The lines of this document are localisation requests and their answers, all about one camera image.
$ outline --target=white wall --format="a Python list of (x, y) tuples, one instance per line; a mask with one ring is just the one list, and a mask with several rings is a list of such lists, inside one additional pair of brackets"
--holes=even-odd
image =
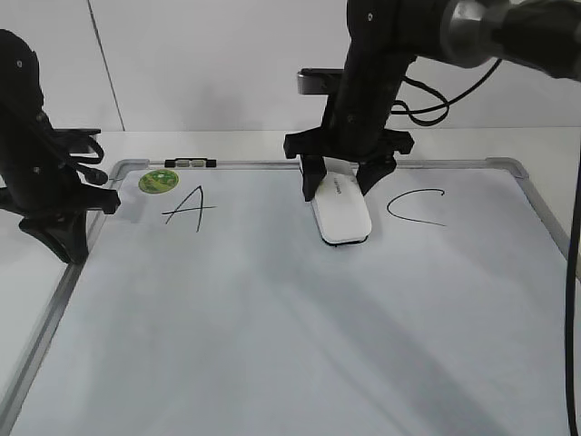
[[(323, 97), (299, 96), (303, 66), (341, 67), (345, 0), (92, 0), (121, 111), (131, 131), (296, 130), (319, 123)], [(120, 130), (86, 0), (2, 0), (0, 27), (41, 62), (57, 126)], [(409, 75), (450, 97), (486, 70), (429, 60)], [(412, 107), (436, 103), (404, 86)], [(581, 85), (505, 64), (443, 127), (579, 124)], [(389, 125), (411, 127), (406, 117)]]
[(55, 127), (121, 128), (84, 0), (1, 0), (0, 28), (36, 51)]
[[(345, 0), (94, 0), (128, 130), (293, 130), (324, 99), (297, 95), (303, 66), (341, 67)], [(409, 75), (455, 96), (483, 69), (428, 60)], [(412, 107), (434, 103), (403, 90)], [(506, 64), (447, 127), (578, 125), (581, 85)], [(411, 126), (407, 118), (390, 121)]]

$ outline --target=black marker writing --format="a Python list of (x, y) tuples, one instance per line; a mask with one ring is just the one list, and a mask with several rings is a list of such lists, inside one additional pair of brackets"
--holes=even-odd
[(414, 220), (413, 218), (406, 218), (405, 216), (397, 215), (391, 211), (391, 205), (394, 204), (397, 200), (405, 197), (406, 195), (410, 195), (412, 193), (439, 193), (441, 196), (446, 195), (446, 191), (442, 189), (417, 189), (415, 191), (409, 191), (408, 193), (403, 193), (402, 195), (398, 195), (396, 198), (391, 200), (388, 204), (388, 213), (400, 220), (411, 221), (413, 223), (424, 223), (424, 224), (431, 224), (431, 225), (439, 225), (440, 227), (446, 227), (445, 224), (440, 223), (433, 223), (432, 221), (423, 221), (423, 220)]
[[(200, 207), (180, 209), (185, 204), (185, 202), (190, 200), (190, 197), (192, 197), (197, 192), (200, 193)], [(215, 208), (216, 208), (216, 206), (203, 207), (203, 188), (200, 185), (196, 189), (194, 189), (193, 191), (188, 193), (188, 195), (183, 199), (183, 201), (180, 204), (178, 204), (178, 206), (173, 210), (173, 212), (164, 212), (164, 213), (162, 213), (162, 215), (170, 215), (170, 216), (168, 216), (167, 220), (165, 221), (165, 224), (168, 224), (172, 220), (173, 216), (177, 213), (188, 212), (188, 211), (200, 211), (200, 213), (198, 214), (198, 228), (196, 229), (196, 233), (198, 233), (200, 231), (200, 227), (202, 226), (202, 213), (203, 213), (204, 209), (215, 209)]]

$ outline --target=green round sticker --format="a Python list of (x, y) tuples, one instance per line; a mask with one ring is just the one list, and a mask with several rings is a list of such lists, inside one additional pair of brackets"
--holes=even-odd
[(178, 174), (170, 170), (156, 170), (147, 173), (139, 181), (139, 189), (145, 193), (167, 193), (180, 181)]

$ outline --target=white table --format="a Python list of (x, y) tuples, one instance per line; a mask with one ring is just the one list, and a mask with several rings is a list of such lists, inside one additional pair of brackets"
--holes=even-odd
[[(567, 232), (578, 163), (577, 128), (417, 130), (413, 159), (518, 159)], [(129, 158), (280, 160), (283, 132), (105, 133), (102, 168)], [(0, 397), (56, 286), (63, 266), (0, 213)]]

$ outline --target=aluminum whiteboard frame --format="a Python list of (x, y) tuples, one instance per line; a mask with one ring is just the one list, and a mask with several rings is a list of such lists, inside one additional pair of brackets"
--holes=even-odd
[[(125, 176), (131, 171), (148, 168), (163, 168), (162, 161), (147, 159), (123, 160), (115, 165), (109, 178), (109, 187), (119, 189)], [(405, 169), (496, 169), (508, 171), (525, 193), (531, 206), (541, 219), (559, 251), (567, 258), (569, 238), (530, 181), (527, 170), (521, 162), (511, 158), (488, 158), (476, 161), (402, 161), (399, 168)], [(218, 170), (297, 170), (297, 161), (265, 161), (265, 162), (234, 162), (220, 161), (217, 168), (176, 168), (178, 170), (216, 171)], [(93, 213), (88, 221), (91, 223), (87, 231), (89, 249), (91, 250), (105, 223), (103, 213)], [(43, 358), (50, 348), (51, 341), (64, 315), (74, 287), (81, 276), (84, 264), (69, 265), (64, 271), (61, 281), (54, 291), (43, 315), (37, 322), (31, 341), (25, 348), (23, 358), (19, 362), (15, 375), (0, 402), (0, 436), (9, 436), (20, 414), (26, 395), (28, 394)], [(577, 277), (581, 277), (581, 264), (577, 267)]]

